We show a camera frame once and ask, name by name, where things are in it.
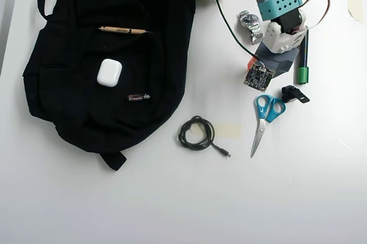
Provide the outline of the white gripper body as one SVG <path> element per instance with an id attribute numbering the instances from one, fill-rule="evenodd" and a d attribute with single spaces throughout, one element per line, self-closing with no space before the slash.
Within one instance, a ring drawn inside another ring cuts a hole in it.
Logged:
<path id="1" fill-rule="evenodd" d="M 298 47 L 306 35 L 305 22 L 306 15 L 298 9 L 272 20 L 266 27 L 264 45 L 276 54 Z"/>

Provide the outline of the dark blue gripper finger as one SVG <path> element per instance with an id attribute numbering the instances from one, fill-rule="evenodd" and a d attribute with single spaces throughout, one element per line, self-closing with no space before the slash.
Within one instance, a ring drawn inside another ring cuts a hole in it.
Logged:
<path id="1" fill-rule="evenodd" d="M 290 70 L 299 54 L 299 49 L 294 48 L 290 51 L 277 54 L 272 53 L 261 42 L 255 54 L 259 57 L 260 64 L 264 64 L 266 69 L 274 71 L 275 72 L 274 76 L 280 76 Z"/>

